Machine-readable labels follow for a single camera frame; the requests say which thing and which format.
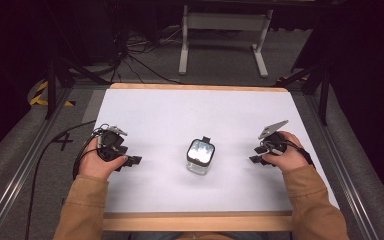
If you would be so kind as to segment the black tripod stand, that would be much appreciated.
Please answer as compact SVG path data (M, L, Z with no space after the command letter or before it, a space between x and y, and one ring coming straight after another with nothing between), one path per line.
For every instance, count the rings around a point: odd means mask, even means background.
M98 85L106 86L109 82L84 68L76 59L76 53L60 27L48 0L35 0L35 16L48 55L45 77L48 83L48 107L45 119L49 120L56 115L57 108L63 105L59 103L58 97L75 84L71 69Z
M326 113L330 83L331 61L327 53L330 33L329 23L326 20L319 20L293 64L292 70L301 68L301 71L288 77L280 77L274 84L274 87L286 87L306 77L307 80L301 87L304 95L313 95L317 88L321 87L318 116L324 126L327 125Z

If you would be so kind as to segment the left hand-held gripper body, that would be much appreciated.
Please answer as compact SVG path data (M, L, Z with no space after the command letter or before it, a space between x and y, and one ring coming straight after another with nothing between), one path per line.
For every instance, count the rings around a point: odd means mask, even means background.
M112 161L126 154L128 148L123 145L126 133L117 126L105 124L94 131L97 137L98 156L106 162Z

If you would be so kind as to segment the person's right hand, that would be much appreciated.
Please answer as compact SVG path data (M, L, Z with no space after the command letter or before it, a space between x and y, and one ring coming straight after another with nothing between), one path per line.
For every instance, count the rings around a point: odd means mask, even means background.
M280 131L279 133L283 135L285 140L292 142L299 148L303 148L299 139L294 134L286 131ZM262 158L265 161L276 165L282 171L282 173L286 173L288 171L309 165L305 157L292 146L288 146L286 152L284 152L284 154L281 156L264 154L262 155Z

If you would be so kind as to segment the clear jar with black lid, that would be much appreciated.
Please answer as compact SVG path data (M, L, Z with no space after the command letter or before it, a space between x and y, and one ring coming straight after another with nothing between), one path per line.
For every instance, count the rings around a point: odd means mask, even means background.
M214 153L215 146L210 142L210 138L203 136L201 139L194 139L186 153L186 168L195 174L206 175Z

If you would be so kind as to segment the aluminium floor rail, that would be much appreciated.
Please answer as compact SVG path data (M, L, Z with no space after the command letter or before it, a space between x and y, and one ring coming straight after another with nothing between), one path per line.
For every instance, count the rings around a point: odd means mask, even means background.
M324 126L319 119L316 101L309 96L305 96L304 99L309 108L312 119L315 121L315 131L321 138L320 142L317 143L315 141L315 135L312 134L310 136L310 140L317 145L318 149L320 149L321 146L326 148L326 152L328 153L330 160L326 160L325 164L329 165L335 172L335 180L341 186L341 189L339 191L334 191L333 194L335 197L338 197L339 193L343 195L343 198L346 201L344 205L346 205L352 212L353 218L359 227L363 240L379 240L374 226L363 205L361 196L352 181L351 175L347 171L339 150L333 141L331 133L328 127Z
M36 157L45 145L52 125L72 90L57 93L56 109L46 119L46 107L34 107L38 115L28 113L0 144L0 227L17 199L35 164Z

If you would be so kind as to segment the person's left hand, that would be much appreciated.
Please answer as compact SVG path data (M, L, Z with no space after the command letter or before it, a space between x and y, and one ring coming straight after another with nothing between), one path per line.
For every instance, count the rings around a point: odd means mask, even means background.
M82 154L78 173L82 176L107 180L113 171L125 163L127 157L119 156L110 162L106 162L97 154L96 147L97 139L93 138Z

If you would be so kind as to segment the yellow black hazard tape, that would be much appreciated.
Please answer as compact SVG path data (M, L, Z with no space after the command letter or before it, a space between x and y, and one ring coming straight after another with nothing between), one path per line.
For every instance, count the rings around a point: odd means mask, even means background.
M32 98L30 99L30 105L41 105L41 106L47 106L48 105L48 98L45 95L45 91L48 89L48 82L46 80L42 81L40 85L37 87L36 92L33 94Z

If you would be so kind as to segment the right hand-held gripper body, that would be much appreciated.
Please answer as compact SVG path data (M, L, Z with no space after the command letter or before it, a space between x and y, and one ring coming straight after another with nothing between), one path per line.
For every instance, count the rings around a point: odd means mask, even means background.
M266 126L258 136L260 144L254 149L257 154L272 154L281 156L287 150L285 137L278 130L286 125L288 120Z

